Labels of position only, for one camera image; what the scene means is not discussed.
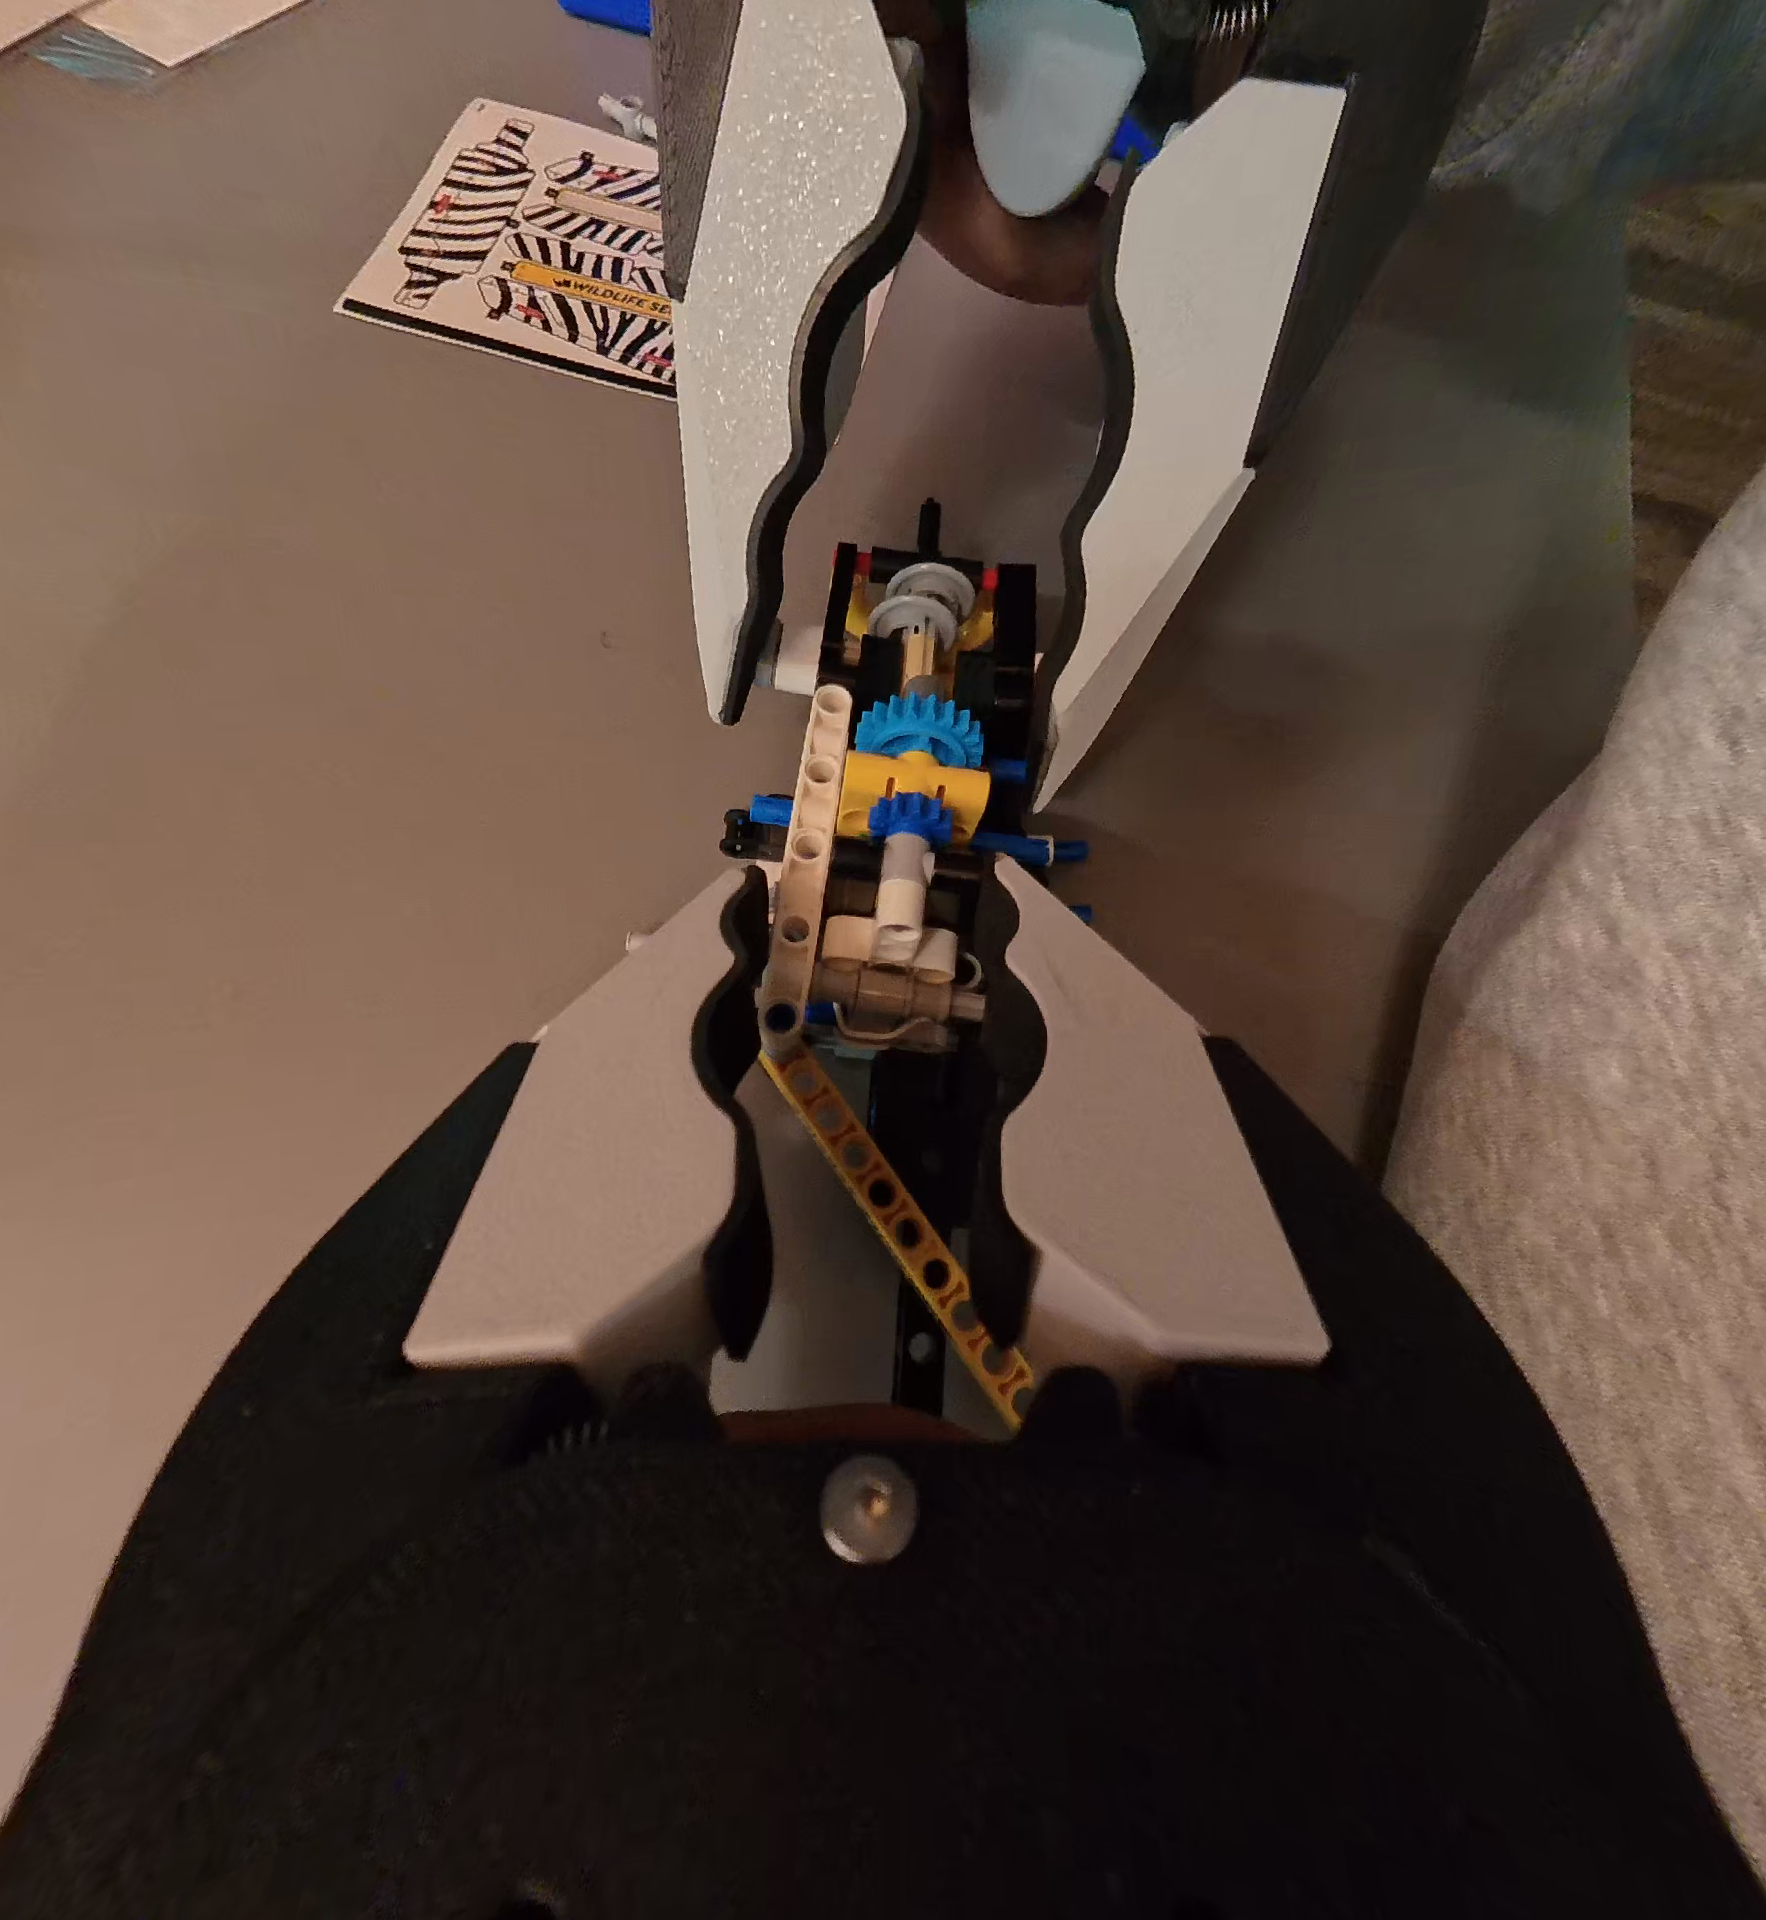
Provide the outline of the person's right forearm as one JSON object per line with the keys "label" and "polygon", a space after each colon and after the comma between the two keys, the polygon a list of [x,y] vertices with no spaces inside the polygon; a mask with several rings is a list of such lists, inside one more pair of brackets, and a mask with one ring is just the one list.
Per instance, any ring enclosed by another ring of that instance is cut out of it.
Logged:
{"label": "person's right forearm", "polygon": [[1492,2],[1439,189],[1534,213],[1766,179],[1766,2]]}

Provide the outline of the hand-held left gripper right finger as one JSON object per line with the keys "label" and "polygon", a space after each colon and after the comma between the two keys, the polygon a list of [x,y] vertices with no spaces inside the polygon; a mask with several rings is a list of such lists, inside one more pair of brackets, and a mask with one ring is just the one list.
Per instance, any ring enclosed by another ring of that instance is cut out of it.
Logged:
{"label": "hand-held left gripper right finger", "polygon": [[978,1284],[1044,1380],[1128,1401],[1184,1364],[1313,1369],[1330,1337],[1201,1028],[999,855],[978,904]]}

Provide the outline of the black yellow lego vehicle model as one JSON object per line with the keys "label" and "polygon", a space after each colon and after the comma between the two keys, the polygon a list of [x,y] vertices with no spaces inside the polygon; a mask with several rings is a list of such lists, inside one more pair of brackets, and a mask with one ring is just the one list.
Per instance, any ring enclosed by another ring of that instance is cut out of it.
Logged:
{"label": "black yellow lego vehicle model", "polygon": [[1032,829],[1038,662],[1036,565],[951,551],[938,497],[911,542],[840,542],[800,636],[795,790],[732,810],[723,840],[773,884],[763,1072],[897,1276],[892,1399],[942,1414],[959,1372],[996,1434],[1039,1387],[971,1274],[986,1255],[1004,1284],[1023,1259],[999,1125],[1039,1018],[994,1010],[1014,989],[1008,880],[1089,855]]}

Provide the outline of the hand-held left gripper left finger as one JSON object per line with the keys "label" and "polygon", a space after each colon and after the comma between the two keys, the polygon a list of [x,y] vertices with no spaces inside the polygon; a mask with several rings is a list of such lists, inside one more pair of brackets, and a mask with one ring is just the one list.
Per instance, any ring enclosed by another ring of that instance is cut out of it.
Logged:
{"label": "hand-held left gripper left finger", "polygon": [[725,874],[558,1014],[406,1332],[421,1370],[560,1360],[600,1396],[748,1357],[773,1300],[752,1120],[767,879]]}

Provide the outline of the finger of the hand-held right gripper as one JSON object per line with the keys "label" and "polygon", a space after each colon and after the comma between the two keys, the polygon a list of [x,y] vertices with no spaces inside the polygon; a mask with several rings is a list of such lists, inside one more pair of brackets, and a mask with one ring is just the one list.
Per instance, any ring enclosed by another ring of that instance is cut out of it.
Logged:
{"label": "finger of the hand-held right gripper", "polygon": [[1345,83],[1245,78],[1116,189],[1090,301],[1105,419],[1062,526],[1036,805],[1096,748],[1250,491],[1347,98]]}
{"label": "finger of the hand-held right gripper", "polygon": [[923,59],[870,2],[671,5],[671,329],[694,636],[745,715],[830,363],[927,189]]}

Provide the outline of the zebra striped sticker sheet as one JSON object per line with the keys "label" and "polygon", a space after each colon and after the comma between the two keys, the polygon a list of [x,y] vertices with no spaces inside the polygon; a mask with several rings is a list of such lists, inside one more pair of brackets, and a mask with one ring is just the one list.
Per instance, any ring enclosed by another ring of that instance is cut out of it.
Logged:
{"label": "zebra striped sticker sheet", "polygon": [[671,402],[657,147],[472,101],[337,310]]}

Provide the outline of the person's right hand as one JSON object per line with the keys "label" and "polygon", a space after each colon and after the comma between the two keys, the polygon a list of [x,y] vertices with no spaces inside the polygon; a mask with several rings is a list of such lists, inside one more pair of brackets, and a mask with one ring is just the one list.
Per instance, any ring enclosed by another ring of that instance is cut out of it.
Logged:
{"label": "person's right hand", "polygon": [[1111,197],[1089,185],[1056,213],[1023,218],[993,194],[966,145],[930,158],[918,236],[961,276],[1032,306],[1082,306],[1096,285]]}

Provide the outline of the grey fabric cushion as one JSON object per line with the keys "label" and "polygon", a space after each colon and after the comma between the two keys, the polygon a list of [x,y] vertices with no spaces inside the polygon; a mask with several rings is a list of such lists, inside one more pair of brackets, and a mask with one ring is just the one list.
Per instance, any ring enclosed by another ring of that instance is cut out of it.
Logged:
{"label": "grey fabric cushion", "polygon": [[1575,1456],[1766,1886],[1766,470],[1451,931],[1388,1188]]}

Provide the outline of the blue plastic bin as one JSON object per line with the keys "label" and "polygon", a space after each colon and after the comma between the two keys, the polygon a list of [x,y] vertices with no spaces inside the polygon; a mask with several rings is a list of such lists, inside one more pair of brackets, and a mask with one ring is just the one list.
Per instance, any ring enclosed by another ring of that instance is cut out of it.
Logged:
{"label": "blue plastic bin", "polygon": [[[613,29],[629,35],[650,40],[653,29],[652,2],[560,2],[560,10],[575,21],[585,21],[598,29]],[[1160,151],[1164,136],[1154,131],[1135,111],[1126,108],[1111,135],[1105,161],[1126,161],[1131,158],[1148,161]]]}

